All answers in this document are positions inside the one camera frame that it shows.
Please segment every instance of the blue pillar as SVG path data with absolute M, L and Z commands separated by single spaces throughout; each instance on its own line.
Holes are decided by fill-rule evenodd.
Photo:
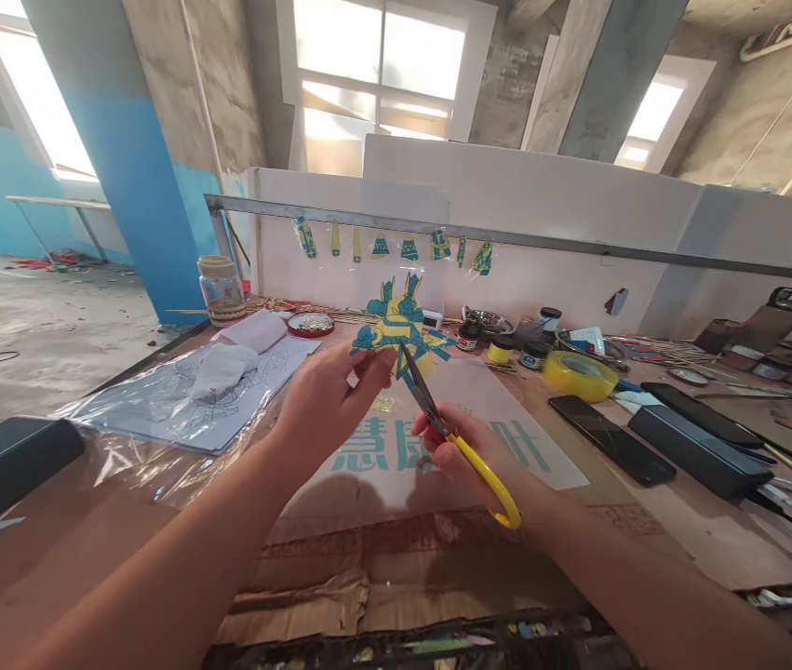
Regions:
M 189 219 L 121 0 L 23 4 L 157 317 L 199 323 L 167 310 L 205 308 L 196 261 L 218 251 L 209 217 Z

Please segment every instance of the concrete floor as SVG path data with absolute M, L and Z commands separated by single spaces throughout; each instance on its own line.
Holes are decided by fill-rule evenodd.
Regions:
M 20 356 L 0 363 L 0 422 L 48 414 L 181 333 L 156 331 L 141 280 L 120 274 L 130 268 L 61 275 L 9 265 L 0 257 L 0 351 Z

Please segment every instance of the forearm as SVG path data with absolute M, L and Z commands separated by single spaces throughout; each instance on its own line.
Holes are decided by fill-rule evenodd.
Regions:
M 303 482 L 254 445 L 52 629 L 27 668 L 199 666 L 250 561 Z
M 692 566 L 531 476 L 515 486 L 527 533 L 648 666 L 792 667 L 792 636 Z

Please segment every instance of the hand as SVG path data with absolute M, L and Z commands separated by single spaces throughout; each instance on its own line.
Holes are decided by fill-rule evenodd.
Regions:
M 519 461 L 510 452 L 510 448 L 484 422 L 451 403 L 436 403 L 436 408 L 446 428 L 462 437 L 501 479 L 507 489 L 513 490 L 515 483 L 523 477 L 524 472 Z M 423 412 L 414 419 L 411 434 L 423 436 L 423 446 L 430 452 L 433 464 L 452 482 L 471 491 L 492 512 L 503 510 L 498 498 L 473 465 L 465 459 L 456 446 L 430 427 Z
M 392 385 L 395 349 L 350 354 L 351 349 L 352 344 L 344 342 L 308 357 L 290 382 L 269 435 L 287 444 L 289 453 L 310 470 L 307 477 L 349 439 L 377 394 Z M 358 377 L 355 388 L 346 380 L 353 370 Z

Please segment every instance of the yellow scissors handle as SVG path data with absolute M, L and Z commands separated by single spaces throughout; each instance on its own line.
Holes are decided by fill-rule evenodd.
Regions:
M 446 437 L 446 439 L 461 451 L 465 459 L 473 465 L 474 470 L 479 473 L 479 476 L 485 480 L 489 488 L 498 496 L 498 500 L 507 513 L 507 516 L 497 514 L 491 510 L 489 510 L 489 513 L 494 516 L 502 526 L 510 530 L 518 529 L 519 525 L 522 523 L 522 517 L 519 515 L 519 510 L 517 509 L 517 504 L 514 502 L 513 496 L 510 495 L 507 487 L 501 483 L 501 479 L 491 471 L 491 468 L 486 465 L 485 461 L 479 458 L 479 454 L 473 451 L 473 448 L 464 442 L 462 437 L 451 434 Z

